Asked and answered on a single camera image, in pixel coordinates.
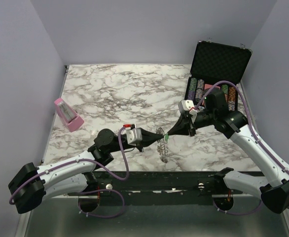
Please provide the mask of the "green tagged key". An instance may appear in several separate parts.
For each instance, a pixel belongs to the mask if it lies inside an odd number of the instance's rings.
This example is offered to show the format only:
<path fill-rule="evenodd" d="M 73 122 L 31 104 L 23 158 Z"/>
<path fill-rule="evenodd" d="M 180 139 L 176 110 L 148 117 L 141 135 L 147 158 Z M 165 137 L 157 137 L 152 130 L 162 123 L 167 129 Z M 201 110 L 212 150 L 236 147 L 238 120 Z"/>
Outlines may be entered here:
<path fill-rule="evenodd" d="M 166 133 L 165 136 L 164 136 L 165 143 L 168 143 L 168 140 L 169 140 L 169 134 Z"/>

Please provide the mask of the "metal key ring disc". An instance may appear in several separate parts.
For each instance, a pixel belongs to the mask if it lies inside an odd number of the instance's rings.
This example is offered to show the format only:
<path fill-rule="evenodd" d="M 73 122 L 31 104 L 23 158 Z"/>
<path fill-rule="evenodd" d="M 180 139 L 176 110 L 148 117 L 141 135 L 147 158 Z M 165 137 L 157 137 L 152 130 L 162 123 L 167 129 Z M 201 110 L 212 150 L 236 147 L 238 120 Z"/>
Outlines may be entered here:
<path fill-rule="evenodd" d="M 163 134 L 165 136 L 165 132 L 161 127 L 156 129 L 156 133 Z M 159 153 L 160 160 L 163 163 L 168 163 L 168 143 L 165 143 L 164 138 L 157 141 L 157 152 Z"/>

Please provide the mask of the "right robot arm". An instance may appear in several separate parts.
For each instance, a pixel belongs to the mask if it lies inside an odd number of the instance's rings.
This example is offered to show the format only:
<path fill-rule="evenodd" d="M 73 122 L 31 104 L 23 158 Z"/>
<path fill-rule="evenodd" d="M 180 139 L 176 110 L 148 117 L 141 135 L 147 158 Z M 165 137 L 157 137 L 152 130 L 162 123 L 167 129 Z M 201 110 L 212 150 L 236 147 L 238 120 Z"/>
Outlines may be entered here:
<path fill-rule="evenodd" d="M 260 199 L 272 212 L 280 214 L 289 207 L 289 165 L 259 137 L 248 119 L 239 111 L 228 108 L 223 91 L 206 91 L 205 108 L 199 112 L 191 100 L 179 102 L 180 118 L 168 135 L 194 136 L 202 127 L 214 126 L 238 145 L 263 173 L 254 177 L 225 168 L 215 175 L 218 193 L 238 190 Z"/>

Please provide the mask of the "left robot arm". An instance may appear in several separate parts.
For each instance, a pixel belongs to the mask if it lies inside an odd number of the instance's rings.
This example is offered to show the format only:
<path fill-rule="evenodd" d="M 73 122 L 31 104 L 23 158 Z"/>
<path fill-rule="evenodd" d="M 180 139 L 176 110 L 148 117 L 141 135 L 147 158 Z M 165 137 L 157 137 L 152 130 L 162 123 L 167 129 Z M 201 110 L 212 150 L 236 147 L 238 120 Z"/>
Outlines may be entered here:
<path fill-rule="evenodd" d="M 136 148 L 142 152 L 144 147 L 163 137 L 162 134 L 132 126 L 122 127 L 118 134 L 110 129 L 102 129 L 94 139 L 94 144 L 73 158 L 51 165 L 35 166 L 32 162 L 23 165 L 8 184 L 11 193 L 9 204 L 14 205 L 19 214 L 23 214 L 38 207 L 43 200 L 58 195 L 81 192 L 91 195 L 96 189 L 92 172 L 98 168 L 125 181 L 129 177 L 129 168 L 126 168 L 125 176 L 121 177 L 106 167 L 113 161 L 112 153 L 120 151 L 126 163 L 125 150 Z"/>

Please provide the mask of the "pink playing card deck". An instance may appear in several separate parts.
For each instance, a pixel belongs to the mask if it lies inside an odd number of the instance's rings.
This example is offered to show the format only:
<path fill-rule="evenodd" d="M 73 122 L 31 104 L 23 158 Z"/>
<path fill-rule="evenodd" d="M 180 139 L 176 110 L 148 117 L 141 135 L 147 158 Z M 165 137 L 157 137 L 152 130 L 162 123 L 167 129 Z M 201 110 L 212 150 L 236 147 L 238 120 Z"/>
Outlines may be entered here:
<path fill-rule="evenodd" d="M 210 85 L 210 84 L 205 84 L 205 85 L 204 85 L 204 90 L 207 90 L 207 89 L 209 89 L 209 88 L 211 88 L 211 87 L 212 87 L 212 85 Z"/>

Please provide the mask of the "black poker chip case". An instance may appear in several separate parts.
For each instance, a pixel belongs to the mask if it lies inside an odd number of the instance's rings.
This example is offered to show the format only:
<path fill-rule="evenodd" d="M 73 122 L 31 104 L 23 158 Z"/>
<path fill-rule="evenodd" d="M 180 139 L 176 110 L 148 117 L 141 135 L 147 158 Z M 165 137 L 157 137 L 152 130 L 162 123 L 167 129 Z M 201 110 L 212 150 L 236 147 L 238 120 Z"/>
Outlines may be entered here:
<path fill-rule="evenodd" d="M 230 46 L 210 41 L 199 41 L 196 45 L 190 76 L 184 99 L 197 105 L 200 96 L 197 91 L 207 89 L 207 85 L 226 80 L 234 85 L 240 83 L 252 56 L 252 51 L 244 47 Z"/>

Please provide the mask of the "pink metronome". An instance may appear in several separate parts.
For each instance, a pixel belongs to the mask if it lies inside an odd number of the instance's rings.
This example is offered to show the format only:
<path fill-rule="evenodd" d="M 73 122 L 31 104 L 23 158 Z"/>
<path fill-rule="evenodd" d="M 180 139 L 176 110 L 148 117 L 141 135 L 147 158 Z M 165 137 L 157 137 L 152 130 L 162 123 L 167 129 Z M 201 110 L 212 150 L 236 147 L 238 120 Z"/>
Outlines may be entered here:
<path fill-rule="evenodd" d="M 83 118 L 62 98 L 55 100 L 54 105 L 57 115 L 69 132 L 78 130 L 84 124 Z"/>

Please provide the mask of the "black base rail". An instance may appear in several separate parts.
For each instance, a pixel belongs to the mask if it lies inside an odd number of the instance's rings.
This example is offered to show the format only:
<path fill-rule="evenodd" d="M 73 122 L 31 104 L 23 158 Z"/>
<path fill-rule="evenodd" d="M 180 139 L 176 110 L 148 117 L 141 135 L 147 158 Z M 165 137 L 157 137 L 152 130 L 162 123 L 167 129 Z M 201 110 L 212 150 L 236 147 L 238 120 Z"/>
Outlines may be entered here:
<path fill-rule="evenodd" d="M 93 173 L 94 190 L 76 193 L 79 196 L 96 195 L 99 205 L 211 205 L 212 201 L 223 200 L 228 195 L 235 197 L 243 192 L 227 188 L 219 181 L 221 172 L 144 172 L 132 171 L 126 181 L 120 181 L 105 171 Z"/>

